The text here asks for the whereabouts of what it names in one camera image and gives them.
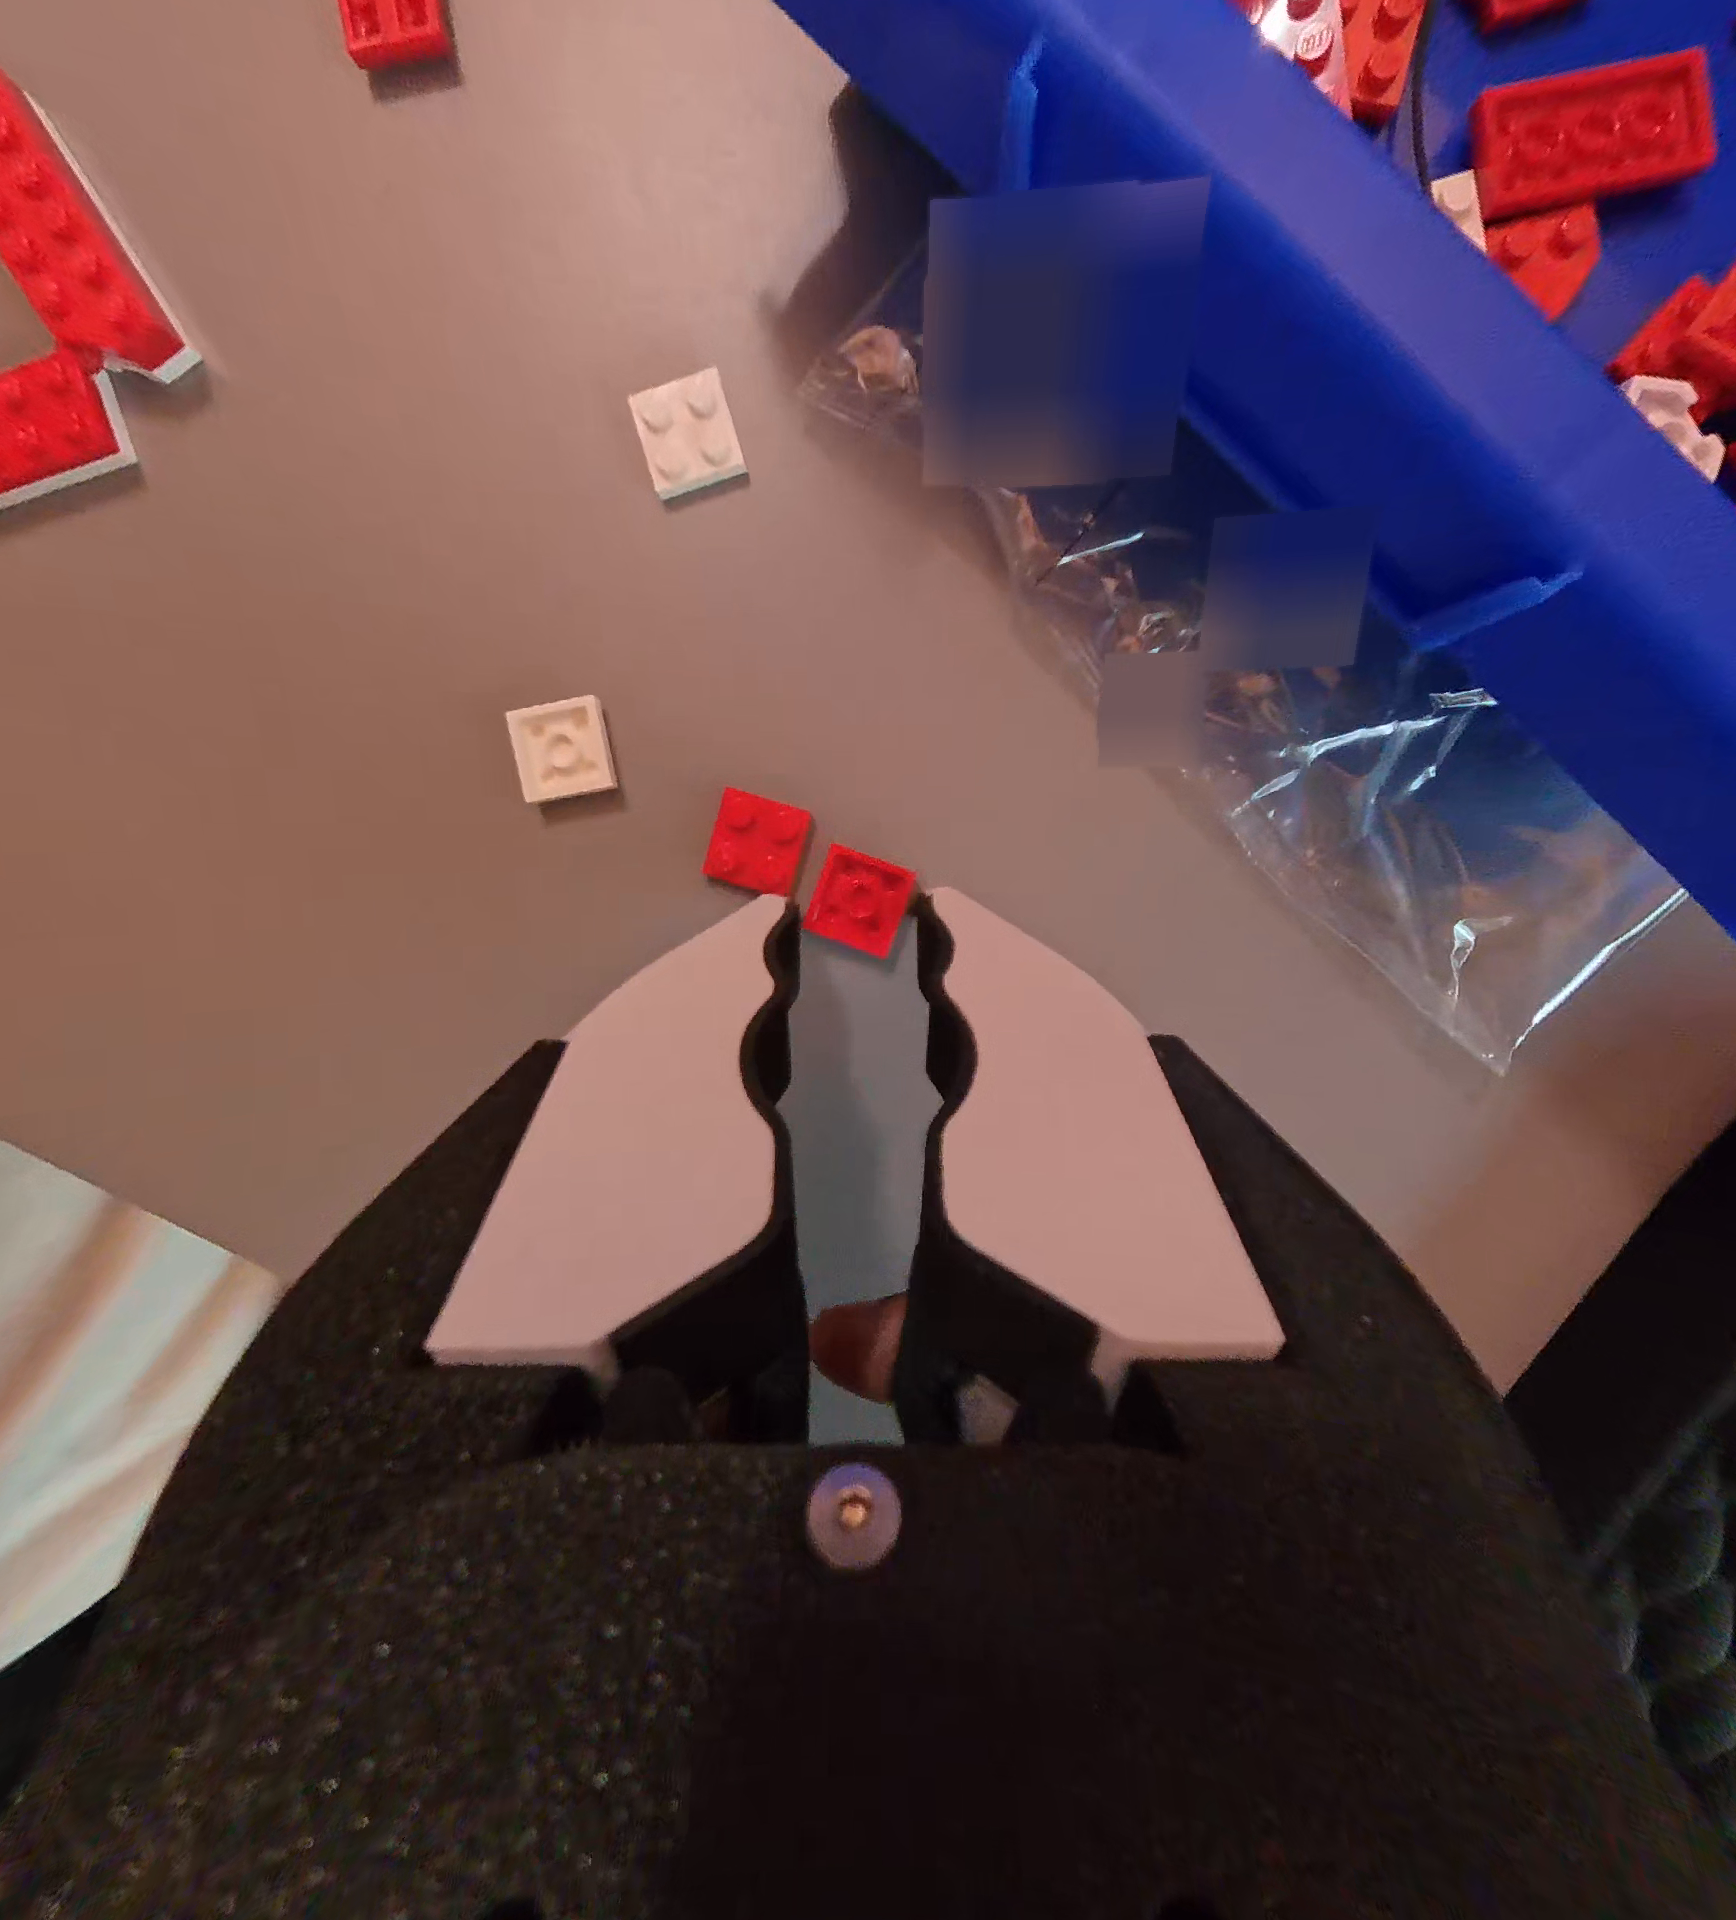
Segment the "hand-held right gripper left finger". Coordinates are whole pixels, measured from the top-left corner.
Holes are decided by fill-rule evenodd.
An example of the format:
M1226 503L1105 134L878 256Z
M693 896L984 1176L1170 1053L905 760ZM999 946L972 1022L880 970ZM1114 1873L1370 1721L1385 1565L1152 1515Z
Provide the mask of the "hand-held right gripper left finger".
M792 903L753 898L576 1022L426 1332L434 1362L803 1362L779 1111L799 931Z

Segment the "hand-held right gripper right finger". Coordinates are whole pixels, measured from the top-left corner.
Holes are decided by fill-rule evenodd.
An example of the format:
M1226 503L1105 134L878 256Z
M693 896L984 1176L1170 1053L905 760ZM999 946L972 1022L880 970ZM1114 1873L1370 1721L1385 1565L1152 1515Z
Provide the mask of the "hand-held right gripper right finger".
M905 1329L1012 1398L1138 1361L1263 1362L1283 1322L1143 1023L965 890L917 906L938 1110Z

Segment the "red square brick plate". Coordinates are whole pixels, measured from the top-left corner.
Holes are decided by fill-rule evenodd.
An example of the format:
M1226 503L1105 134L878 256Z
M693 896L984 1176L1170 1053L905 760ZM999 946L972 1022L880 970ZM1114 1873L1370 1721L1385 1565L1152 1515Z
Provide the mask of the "red square brick plate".
M803 931L882 962L893 950L916 888L910 867L829 844L803 908Z
M803 867L812 815L742 786L722 786L701 874L757 896L789 898Z

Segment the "blue plastic bin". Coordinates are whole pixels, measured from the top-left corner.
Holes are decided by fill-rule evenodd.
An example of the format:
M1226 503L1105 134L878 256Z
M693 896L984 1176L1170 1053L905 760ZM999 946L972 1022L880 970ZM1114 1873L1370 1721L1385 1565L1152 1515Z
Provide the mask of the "blue plastic bin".
M1600 363L1736 252L1736 4L1612 4L1505 64L1704 44L1719 166L1607 239L1575 333L1232 4L782 4L955 185L1214 179L1188 419L1278 508L1367 508L1372 598L1736 941L1736 508Z

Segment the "person's right hand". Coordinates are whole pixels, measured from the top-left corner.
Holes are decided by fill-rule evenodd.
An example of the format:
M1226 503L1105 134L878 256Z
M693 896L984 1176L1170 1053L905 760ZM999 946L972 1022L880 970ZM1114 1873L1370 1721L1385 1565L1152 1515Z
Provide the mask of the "person's right hand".
M902 1295L823 1308L809 1324L812 1369L835 1388L892 1406L905 1308Z

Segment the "white square brick plate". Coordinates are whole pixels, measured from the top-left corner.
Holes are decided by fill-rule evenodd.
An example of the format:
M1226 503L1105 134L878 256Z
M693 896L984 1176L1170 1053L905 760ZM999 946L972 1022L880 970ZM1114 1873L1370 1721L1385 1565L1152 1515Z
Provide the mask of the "white square brick plate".
M527 804L561 804L618 791L600 696L576 695L510 708L504 728Z
M629 395L629 407L658 503L670 505L746 479L750 468L715 367L638 391Z
M1689 380L1636 374L1621 382L1621 395L1706 484L1719 479L1727 442L1696 422L1698 388Z

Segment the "clear plastic bag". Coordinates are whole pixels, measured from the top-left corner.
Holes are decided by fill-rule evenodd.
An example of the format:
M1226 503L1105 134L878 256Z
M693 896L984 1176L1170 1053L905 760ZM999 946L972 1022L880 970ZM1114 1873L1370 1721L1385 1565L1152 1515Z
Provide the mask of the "clear plastic bag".
M1163 479L950 491L995 543L1018 620L1098 703L1121 659L1180 659L1194 698L1154 772L1314 926L1504 1074L1568 999L1685 903L1446 653L1366 611L1348 663L1207 662L1210 536L1256 497L1191 432Z

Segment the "person's white clothing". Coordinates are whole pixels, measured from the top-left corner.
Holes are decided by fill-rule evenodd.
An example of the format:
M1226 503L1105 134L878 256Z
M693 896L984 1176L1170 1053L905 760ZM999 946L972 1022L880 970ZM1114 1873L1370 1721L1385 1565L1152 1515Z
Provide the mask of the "person's white clothing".
M0 1670L115 1587L285 1290L0 1143Z

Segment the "black bumpy foam pad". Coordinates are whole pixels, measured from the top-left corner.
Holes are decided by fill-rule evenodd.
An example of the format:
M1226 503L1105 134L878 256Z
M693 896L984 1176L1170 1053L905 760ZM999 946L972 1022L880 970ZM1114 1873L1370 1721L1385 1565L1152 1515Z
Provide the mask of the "black bumpy foam pad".
M1648 1733L1736 1863L1736 1118L1505 1394Z

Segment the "pile of red bricks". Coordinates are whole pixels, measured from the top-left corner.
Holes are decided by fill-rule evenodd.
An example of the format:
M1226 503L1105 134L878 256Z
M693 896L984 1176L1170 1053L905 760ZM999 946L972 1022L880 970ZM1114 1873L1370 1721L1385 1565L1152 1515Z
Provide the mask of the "pile of red bricks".
M1600 285L1636 326L1736 258L1736 56L1685 4L1591 4L1621 61L1526 44L1466 107L1481 220L1607 210ZM1207 4L1173 102L1216 167L1192 422L1275 508L1361 509L1396 602L1568 567L1736 602L1736 505L1628 407L1290 64Z

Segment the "red rectangular brick plate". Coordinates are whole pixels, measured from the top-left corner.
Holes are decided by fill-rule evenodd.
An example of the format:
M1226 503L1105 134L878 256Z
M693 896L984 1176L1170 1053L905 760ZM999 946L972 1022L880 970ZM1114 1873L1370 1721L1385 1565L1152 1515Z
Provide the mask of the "red rectangular brick plate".
M365 73L445 64L455 56L447 2L342 0L336 7L345 52Z

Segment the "red brick heart frame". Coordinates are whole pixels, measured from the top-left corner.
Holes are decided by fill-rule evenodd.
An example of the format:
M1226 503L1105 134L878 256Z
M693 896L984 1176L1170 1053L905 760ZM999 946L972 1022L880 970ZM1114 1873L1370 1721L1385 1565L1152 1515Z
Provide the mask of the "red brick heart frame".
M161 387L200 355L85 170L0 70L0 265L49 348L0 369L0 511L136 464L114 377Z

